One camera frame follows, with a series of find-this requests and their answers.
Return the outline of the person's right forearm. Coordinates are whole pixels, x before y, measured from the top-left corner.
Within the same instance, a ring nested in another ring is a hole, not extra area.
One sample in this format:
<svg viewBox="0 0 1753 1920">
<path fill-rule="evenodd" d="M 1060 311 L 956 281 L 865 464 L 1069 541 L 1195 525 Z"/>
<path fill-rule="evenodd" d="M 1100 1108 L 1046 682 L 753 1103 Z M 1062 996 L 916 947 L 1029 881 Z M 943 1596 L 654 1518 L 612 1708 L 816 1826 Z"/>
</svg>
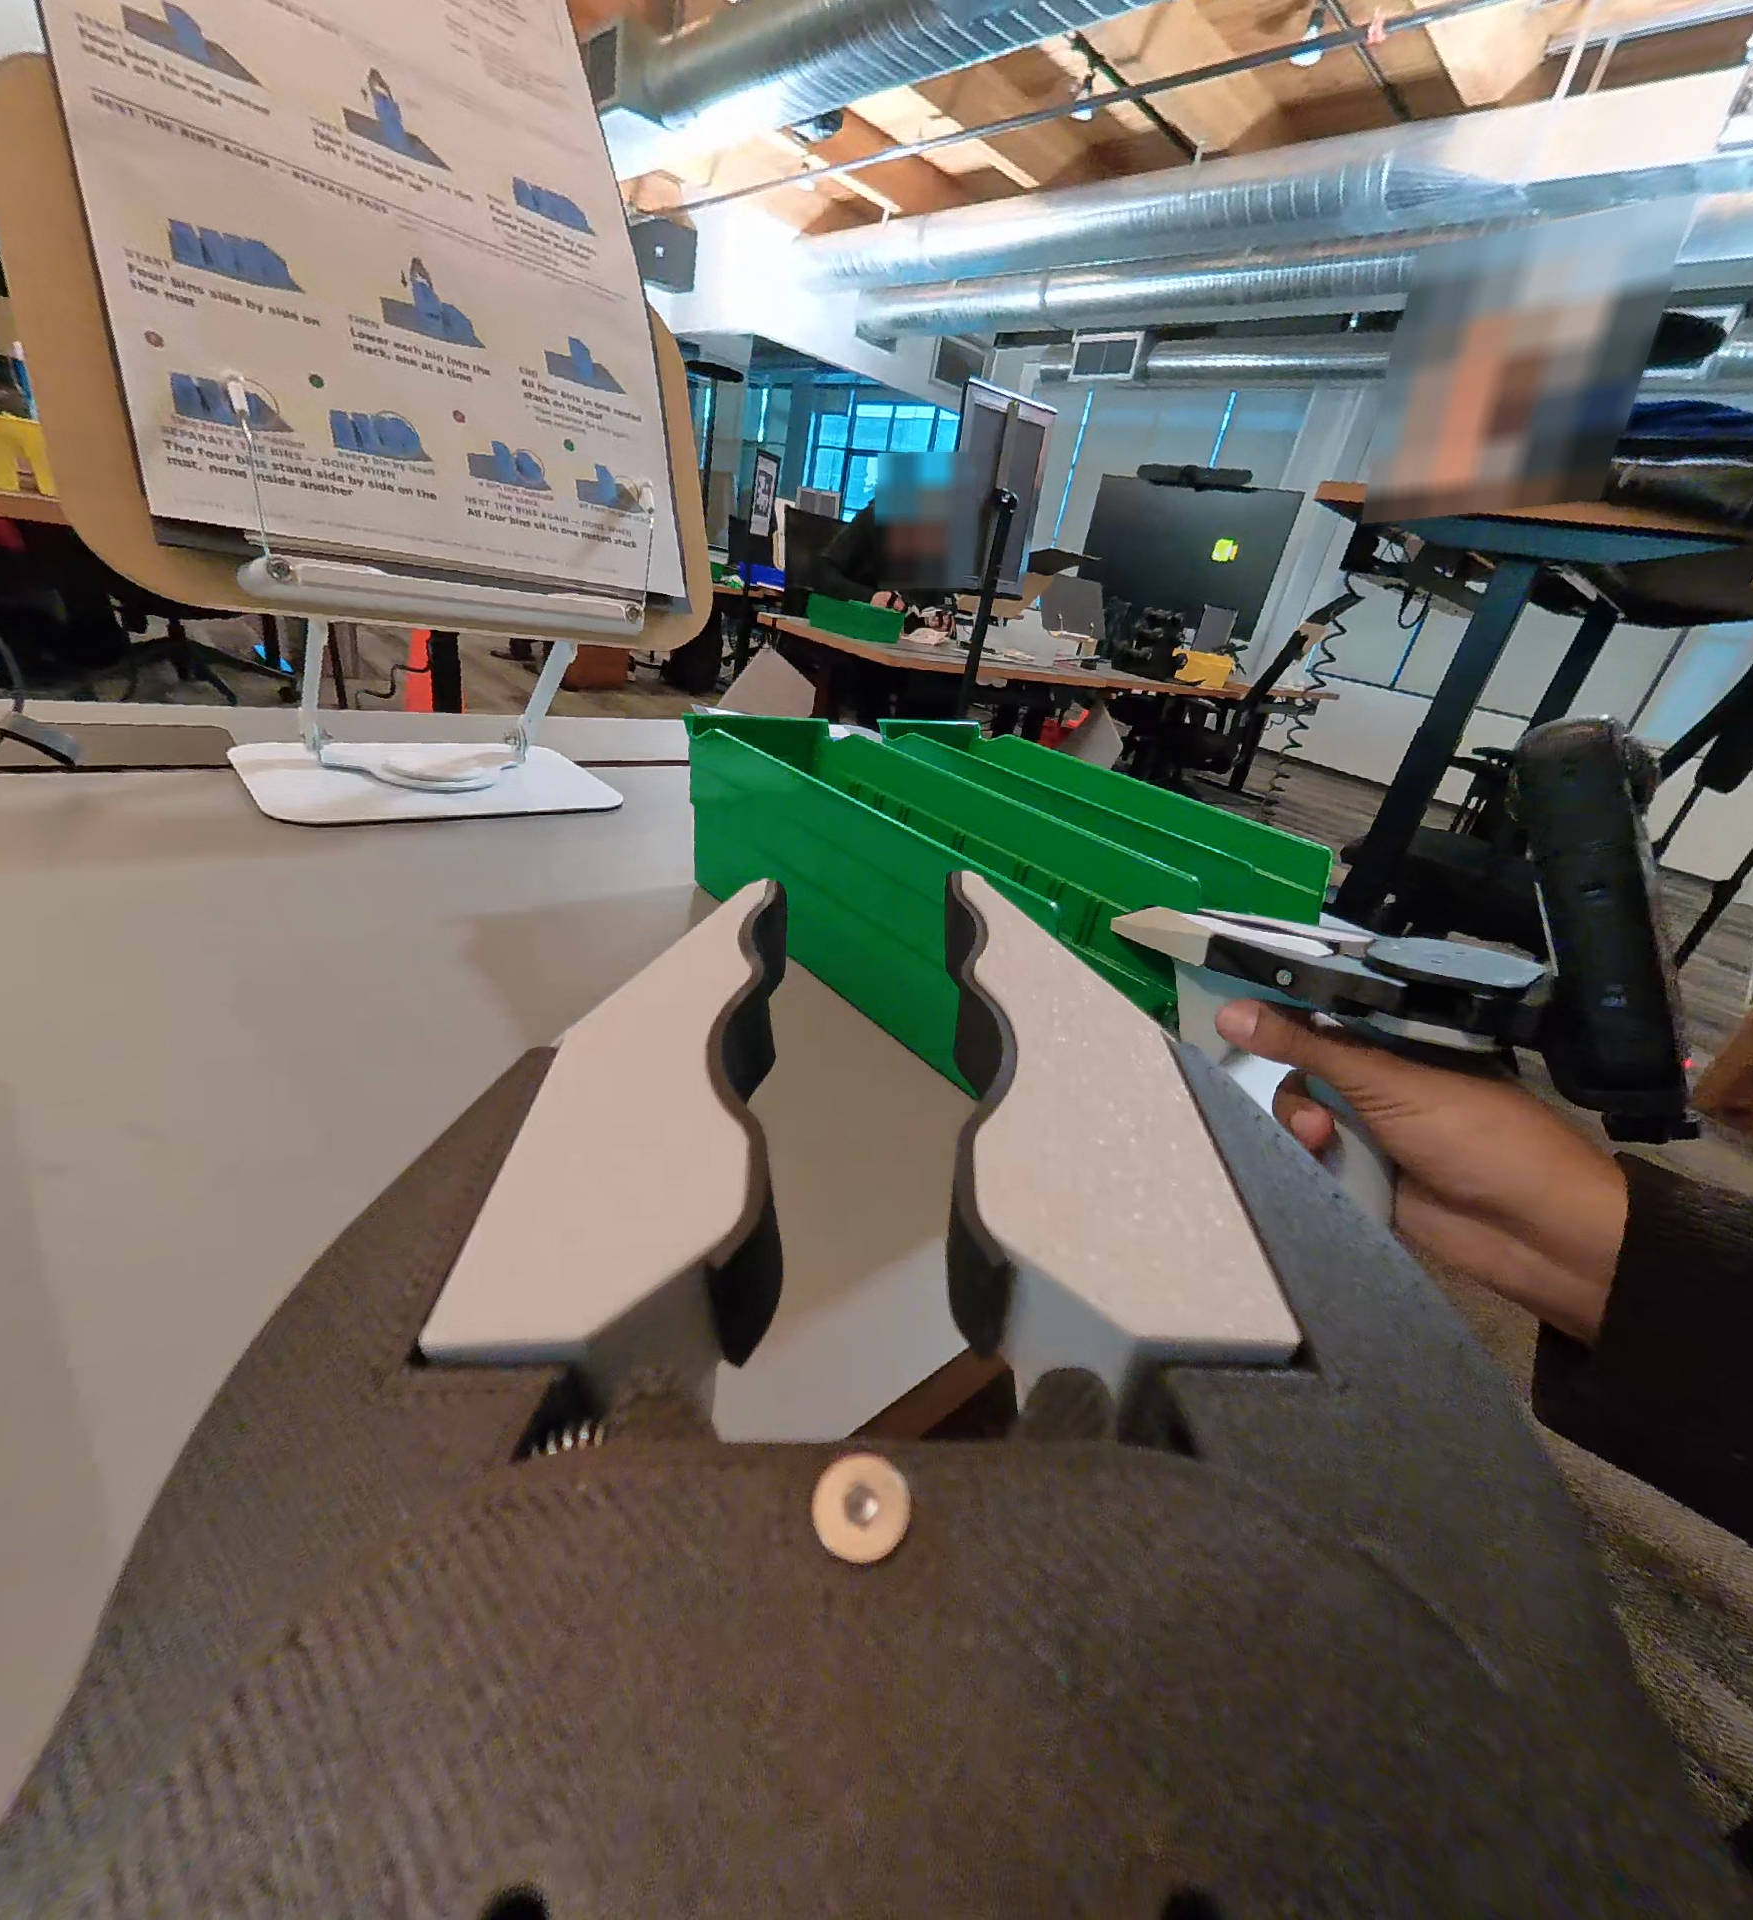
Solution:
<svg viewBox="0 0 1753 1920">
<path fill-rule="evenodd" d="M 1753 1547 L 1753 1197 L 1622 1157 L 1592 1340 L 1542 1328 L 1535 1418 Z"/>
</svg>

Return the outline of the black bag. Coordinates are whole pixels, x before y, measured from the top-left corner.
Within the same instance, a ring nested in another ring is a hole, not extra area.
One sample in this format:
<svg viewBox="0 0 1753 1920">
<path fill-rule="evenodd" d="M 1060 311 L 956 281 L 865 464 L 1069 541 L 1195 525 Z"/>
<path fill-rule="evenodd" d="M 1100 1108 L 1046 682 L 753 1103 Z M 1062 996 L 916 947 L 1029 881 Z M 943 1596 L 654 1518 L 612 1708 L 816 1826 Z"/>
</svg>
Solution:
<svg viewBox="0 0 1753 1920">
<path fill-rule="evenodd" d="M 1753 320 L 1666 311 L 1601 499 L 1753 529 Z"/>
</svg>

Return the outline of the grey desk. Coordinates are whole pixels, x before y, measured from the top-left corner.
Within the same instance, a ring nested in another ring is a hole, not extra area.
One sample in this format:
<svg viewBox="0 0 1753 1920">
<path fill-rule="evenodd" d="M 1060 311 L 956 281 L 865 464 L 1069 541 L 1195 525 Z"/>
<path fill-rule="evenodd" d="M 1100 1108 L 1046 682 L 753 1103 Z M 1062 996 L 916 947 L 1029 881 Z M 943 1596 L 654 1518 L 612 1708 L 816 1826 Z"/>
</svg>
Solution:
<svg viewBox="0 0 1753 1920">
<path fill-rule="evenodd" d="M 621 810 L 284 829 L 0 775 L 0 1917 L 1151 1917 L 1224 1887 L 1181 1385 L 860 1437 L 966 1350 L 977 1097 L 799 963 L 713 1427 L 417 1340 L 563 1033 L 694 925 Z"/>
</svg>

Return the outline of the large black screen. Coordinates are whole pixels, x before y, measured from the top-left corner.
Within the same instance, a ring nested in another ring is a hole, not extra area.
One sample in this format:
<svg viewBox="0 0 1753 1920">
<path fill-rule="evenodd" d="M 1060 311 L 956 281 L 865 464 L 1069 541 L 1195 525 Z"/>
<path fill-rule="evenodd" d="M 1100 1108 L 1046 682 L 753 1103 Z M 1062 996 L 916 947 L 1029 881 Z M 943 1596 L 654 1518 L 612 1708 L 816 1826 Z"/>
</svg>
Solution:
<svg viewBox="0 0 1753 1920">
<path fill-rule="evenodd" d="M 1299 508 L 1294 491 L 1106 475 L 1081 538 L 1081 574 L 1132 613 L 1174 611 L 1195 625 L 1209 607 L 1224 609 L 1235 614 L 1235 635 L 1247 639 Z"/>
</svg>

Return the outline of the black monitor on pole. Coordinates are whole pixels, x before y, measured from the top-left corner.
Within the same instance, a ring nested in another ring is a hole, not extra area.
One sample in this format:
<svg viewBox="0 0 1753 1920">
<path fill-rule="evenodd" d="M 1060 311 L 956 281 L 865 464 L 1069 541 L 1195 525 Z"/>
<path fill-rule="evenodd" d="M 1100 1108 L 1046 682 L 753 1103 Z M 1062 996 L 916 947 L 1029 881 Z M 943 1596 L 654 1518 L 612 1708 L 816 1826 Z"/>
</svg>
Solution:
<svg viewBox="0 0 1753 1920">
<path fill-rule="evenodd" d="M 968 717 L 978 689 L 994 606 L 1020 585 L 1053 430 L 1053 405 L 987 381 L 971 379 L 964 386 L 950 592 L 970 602 L 970 613 L 968 627 L 959 628 L 956 719 Z"/>
</svg>

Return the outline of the silver ventilation duct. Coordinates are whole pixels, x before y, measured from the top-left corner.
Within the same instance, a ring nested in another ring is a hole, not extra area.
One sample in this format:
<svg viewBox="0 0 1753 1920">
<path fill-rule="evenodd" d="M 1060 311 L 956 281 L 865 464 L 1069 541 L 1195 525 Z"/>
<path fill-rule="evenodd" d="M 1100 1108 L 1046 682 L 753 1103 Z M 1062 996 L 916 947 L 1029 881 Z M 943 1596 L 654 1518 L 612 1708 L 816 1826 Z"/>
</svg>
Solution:
<svg viewBox="0 0 1753 1920">
<path fill-rule="evenodd" d="M 736 138 L 811 123 L 1132 11 L 1132 2 L 718 4 L 668 37 L 623 18 L 591 35 L 582 58 L 602 116 Z"/>
<path fill-rule="evenodd" d="M 1397 307 L 1416 248 L 1346 246 L 1216 262 L 1130 262 L 893 287 L 858 297 L 872 344 L 914 337 L 1083 332 Z"/>
<path fill-rule="evenodd" d="M 1538 102 L 1024 194 L 797 245 L 799 278 L 868 292 L 1252 253 L 1753 191 L 1730 74 Z"/>
</svg>

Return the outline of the wooden top work table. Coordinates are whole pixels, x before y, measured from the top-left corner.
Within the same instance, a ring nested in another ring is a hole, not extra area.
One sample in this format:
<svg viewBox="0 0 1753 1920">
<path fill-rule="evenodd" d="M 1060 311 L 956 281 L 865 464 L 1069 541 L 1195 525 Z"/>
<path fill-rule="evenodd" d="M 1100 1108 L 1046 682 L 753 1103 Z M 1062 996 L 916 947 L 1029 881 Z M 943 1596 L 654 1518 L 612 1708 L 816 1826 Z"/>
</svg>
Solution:
<svg viewBox="0 0 1753 1920">
<path fill-rule="evenodd" d="M 1242 792 L 1257 754 L 1296 750 L 1315 715 L 1338 693 L 1310 684 L 1298 665 L 1216 688 L 1151 681 L 1080 660 L 1027 660 L 985 649 L 977 684 L 961 696 L 964 649 L 954 639 L 844 639 L 774 613 L 755 639 L 816 686 L 816 710 L 874 728 L 888 719 L 980 719 L 985 731 L 1039 740 L 1050 719 L 1102 709 L 1120 731 L 1121 764 L 1151 782 L 1182 775 Z"/>
</svg>

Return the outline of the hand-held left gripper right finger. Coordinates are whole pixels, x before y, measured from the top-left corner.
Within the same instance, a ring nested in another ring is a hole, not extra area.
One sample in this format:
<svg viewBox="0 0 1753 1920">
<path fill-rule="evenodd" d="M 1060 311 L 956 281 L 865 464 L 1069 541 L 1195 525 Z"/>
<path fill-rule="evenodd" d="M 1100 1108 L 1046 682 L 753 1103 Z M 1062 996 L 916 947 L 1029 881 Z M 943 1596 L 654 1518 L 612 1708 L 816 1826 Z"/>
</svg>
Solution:
<svg viewBox="0 0 1753 1920">
<path fill-rule="evenodd" d="M 1160 1375 L 1289 1371 L 1306 1336 L 1177 1043 L 978 872 L 945 883 L 959 1131 L 947 1300 L 1027 1410 L 1086 1380 L 1116 1422 Z"/>
</svg>

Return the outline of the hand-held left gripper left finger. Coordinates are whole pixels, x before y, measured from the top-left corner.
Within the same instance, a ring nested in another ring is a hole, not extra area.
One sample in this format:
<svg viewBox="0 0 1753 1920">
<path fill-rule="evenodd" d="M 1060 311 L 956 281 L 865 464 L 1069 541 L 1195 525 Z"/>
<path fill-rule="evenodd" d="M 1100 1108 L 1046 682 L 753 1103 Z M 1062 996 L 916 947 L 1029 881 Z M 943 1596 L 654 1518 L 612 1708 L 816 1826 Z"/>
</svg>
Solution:
<svg viewBox="0 0 1753 1920">
<path fill-rule="evenodd" d="M 745 883 L 556 1042 L 417 1340 L 432 1369 L 567 1369 L 591 1413 L 656 1389 L 713 1427 L 783 1256 L 753 1096 L 788 902 Z"/>
</svg>

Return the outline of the instruction sheet on stand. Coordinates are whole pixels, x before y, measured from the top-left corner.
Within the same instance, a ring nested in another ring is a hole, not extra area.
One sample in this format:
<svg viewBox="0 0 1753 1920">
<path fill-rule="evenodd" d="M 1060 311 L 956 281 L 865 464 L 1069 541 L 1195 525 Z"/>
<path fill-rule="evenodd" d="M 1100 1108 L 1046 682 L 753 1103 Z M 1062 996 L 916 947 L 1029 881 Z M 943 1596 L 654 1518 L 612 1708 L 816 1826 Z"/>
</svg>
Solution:
<svg viewBox="0 0 1753 1920">
<path fill-rule="evenodd" d="M 537 743 L 582 646 L 671 653 L 704 627 L 713 581 L 694 536 L 675 534 L 684 590 L 649 595 L 525 585 L 289 539 L 254 508 L 258 529 L 207 548 L 160 541 L 120 395 L 117 335 L 80 201 L 73 142 L 45 55 L 0 60 L 0 239 L 10 299 L 49 442 L 52 503 L 125 581 L 209 611 L 309 620 L 298 682 L 298 743 L 235 747 L 228 764 L 267 818 L 300 829 L 609 813 L 621 796 Z M 453 635 L 547 639 L 525 710 L 497 742 L 338 740 L 319 709 L 335 616 L 436 627 Z"/>
</svg>

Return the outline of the wooden top standing desk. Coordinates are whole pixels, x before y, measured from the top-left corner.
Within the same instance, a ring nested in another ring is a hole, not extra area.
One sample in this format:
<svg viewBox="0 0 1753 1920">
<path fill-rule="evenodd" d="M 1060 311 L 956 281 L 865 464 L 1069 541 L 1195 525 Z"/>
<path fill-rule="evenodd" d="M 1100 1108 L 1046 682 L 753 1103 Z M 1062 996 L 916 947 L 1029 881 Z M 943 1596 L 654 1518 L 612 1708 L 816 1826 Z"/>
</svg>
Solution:
<svg viewBox="0 0 1753 1920">
<path fill-rule="evenodd" d="M 1320 484 L 1315 501 L 1350 522 L 1380 529 L 1383 539 L 1418 541 L 1416 592 L 1444 590 L 1467 609 L 1456 653 L 1385 792 L 1359 858 L 1345 874 L 1334 907 L 1345 921 L 1380 921 L 1416 831 L 1540 578 L 1720 553 L 1753 560 L 1753 527 L 1653 508 L 1577 501 L 1503 513 L 1385 515 L 1367 503 L 1364 484 L 1345 482 Z"/>
</svg>

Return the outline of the person's right hand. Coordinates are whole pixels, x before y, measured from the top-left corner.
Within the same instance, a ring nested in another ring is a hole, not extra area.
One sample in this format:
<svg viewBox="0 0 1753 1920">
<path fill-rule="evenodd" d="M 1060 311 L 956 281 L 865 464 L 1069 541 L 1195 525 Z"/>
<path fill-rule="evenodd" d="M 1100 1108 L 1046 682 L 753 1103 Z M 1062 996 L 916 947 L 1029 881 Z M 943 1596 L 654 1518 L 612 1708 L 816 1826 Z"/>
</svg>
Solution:
<svg viewBox="0 0 1753 1920">
<path fill-rule="evenodd" d="M 1273 1117 L 1325 1160 L 1350 1118 L 1395 1171 L 1393 1230 L 1416 1254 L 1592 1347 L 1627 1233 L 1620 1164 L 1512 1085 L 1399 1059 L 1231 1000 L 1217 1038 L 1287 1068 Z"/>
</svg>

